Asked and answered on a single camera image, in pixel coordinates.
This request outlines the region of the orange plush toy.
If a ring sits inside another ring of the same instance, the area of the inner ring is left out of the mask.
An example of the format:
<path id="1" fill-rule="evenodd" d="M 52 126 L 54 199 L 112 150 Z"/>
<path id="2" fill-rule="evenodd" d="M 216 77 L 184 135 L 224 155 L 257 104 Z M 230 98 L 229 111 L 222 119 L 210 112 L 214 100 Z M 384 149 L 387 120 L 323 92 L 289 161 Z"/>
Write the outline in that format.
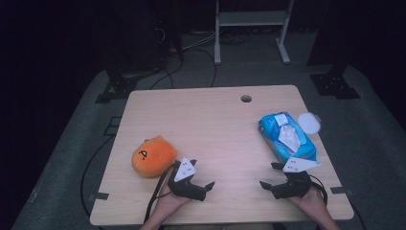
<path id="1" fill-rule="evenodd" d="M 177 158 L 177 150 L 162 136 L 147 139 L 131 158 L 134 171 L 142 177 L 161 175 Z"/>

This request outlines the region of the person's left hand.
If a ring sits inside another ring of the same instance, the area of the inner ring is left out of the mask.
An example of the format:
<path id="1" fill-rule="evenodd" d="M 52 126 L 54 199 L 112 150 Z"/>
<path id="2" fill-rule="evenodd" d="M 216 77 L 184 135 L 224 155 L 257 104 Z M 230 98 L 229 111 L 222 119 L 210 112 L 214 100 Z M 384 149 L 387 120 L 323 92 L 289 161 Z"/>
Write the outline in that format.
<path id="1" fill-rule="evenodd" d="M 155 209 L 158 211 L 165 211 L 166 213 L 173 214 L 190 201 L 191 200 L 189 198 L 175 195 L 171 191 L 168 182 L 165 181 L 157 197 L 157 204 Z"/>

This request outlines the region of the person's right hand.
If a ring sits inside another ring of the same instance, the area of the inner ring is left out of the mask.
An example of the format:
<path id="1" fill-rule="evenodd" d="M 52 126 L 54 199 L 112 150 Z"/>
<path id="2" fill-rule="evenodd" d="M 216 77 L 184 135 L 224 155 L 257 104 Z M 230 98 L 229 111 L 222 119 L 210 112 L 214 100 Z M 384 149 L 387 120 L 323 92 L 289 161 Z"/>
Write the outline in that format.
<path id="1" fill-rule="evenodd" d="M 313 220 L 320 218 L 322 213 L 327 209 L 321 192 L 313 186 L 310 187 L 303 197 L 293 196 L 288 201 Z"/>

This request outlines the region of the white wet wipe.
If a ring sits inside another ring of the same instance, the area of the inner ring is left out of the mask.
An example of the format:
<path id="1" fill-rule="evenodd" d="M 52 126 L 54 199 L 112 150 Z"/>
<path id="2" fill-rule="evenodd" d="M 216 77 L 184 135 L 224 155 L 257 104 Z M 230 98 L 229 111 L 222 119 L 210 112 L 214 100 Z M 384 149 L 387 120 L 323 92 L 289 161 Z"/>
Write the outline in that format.
<path id="1" fill-rule="evenodd" d="M 300 148 L 301 142 L 293 126 L 282 126 L 278 139 L 293 152 L 297 152 Z"/>

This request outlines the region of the white metal stand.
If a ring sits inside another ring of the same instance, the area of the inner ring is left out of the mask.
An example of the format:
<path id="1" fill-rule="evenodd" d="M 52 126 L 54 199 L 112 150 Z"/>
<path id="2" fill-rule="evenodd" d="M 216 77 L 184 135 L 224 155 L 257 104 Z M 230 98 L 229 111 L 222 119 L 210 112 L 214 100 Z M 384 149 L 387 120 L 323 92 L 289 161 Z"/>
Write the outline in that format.
<path id="1" fill-rule="evenodd" d="M 280 36 L 275 39 L 282 62 L 290 63 L 284 40 L 295 0 L 289 0 L 284 11 L 231 11 L 220 10 L 220 0 L 215 1 L 214 63 L 221 63 L 220 29 L 225 27 L 281 26 Z"/>

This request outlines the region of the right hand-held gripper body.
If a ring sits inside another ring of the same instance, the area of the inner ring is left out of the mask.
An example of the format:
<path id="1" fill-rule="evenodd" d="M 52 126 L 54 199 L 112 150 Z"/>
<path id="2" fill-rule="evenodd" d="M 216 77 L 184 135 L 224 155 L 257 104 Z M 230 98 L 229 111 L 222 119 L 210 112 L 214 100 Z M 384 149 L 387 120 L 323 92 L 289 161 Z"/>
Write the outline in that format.
<path id="1" fill-rule="evenodd" d="M 310 187 L 314 185 L 307 171 L 320 166 L 321 163 L 318 161 L 289 157 L 282 170 L 286 182 L 273 186 L 272 194 L 275 199 L 293 196 L 303 197 Z"/>

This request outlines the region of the blue wet wipes pack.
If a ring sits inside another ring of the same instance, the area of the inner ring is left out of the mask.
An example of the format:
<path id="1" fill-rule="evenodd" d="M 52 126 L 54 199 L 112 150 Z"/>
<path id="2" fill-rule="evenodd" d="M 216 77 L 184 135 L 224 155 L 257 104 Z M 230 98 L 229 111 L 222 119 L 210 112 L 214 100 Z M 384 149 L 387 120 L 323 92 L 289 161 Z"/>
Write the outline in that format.
<path id="1" fill-rule="evenodd" d="M 258 130 L 262 138 L 281 163 L 290 157 L 316 160 L 316 147 L 309 135 L 321 129 L 319 119 L 310 112 L 301 114 L 295 120 L 287 112 L 263 116 L 259 120 Z"/>

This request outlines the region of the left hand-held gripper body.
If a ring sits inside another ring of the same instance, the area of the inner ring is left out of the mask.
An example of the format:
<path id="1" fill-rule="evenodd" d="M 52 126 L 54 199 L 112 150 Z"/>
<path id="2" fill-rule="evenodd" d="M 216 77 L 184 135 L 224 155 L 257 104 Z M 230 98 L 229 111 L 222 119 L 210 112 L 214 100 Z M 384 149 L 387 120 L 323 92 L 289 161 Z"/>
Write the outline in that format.
<path id="1" fill-rule="evenodd" d="M 203 201 L 207 192 L 204 187 L 191 183 L 195 174 L 196 168 L 191 164 L 189 158 L 184 157 L 181 161 L 176 161 L 168 181 L 171 191 L 176 196 Z"/>

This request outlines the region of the black stand base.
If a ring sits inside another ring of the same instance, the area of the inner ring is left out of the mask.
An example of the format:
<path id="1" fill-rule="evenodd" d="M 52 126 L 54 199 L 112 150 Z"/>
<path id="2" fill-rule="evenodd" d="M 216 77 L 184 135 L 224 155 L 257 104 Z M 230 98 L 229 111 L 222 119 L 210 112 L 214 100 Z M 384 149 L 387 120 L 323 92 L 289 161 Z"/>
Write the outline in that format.
<path id="1" fill-rule="evenodd" d="M 150 71 L 107 71 L 108 83 L 98 95 L 96 104 L 108 104 L 112 100 L 124 100 L 135 90 L 138 82 L 156 75 L 160 69 Z"/>
<path id="2" fill-rule="evenodd" d="M 311 74 L 310 78 L 321 96 L 334 96 L 338 100 L 359 99 L 357 91 L 344 79 L 347 64 L 333 64 L 326 73 Z"/>

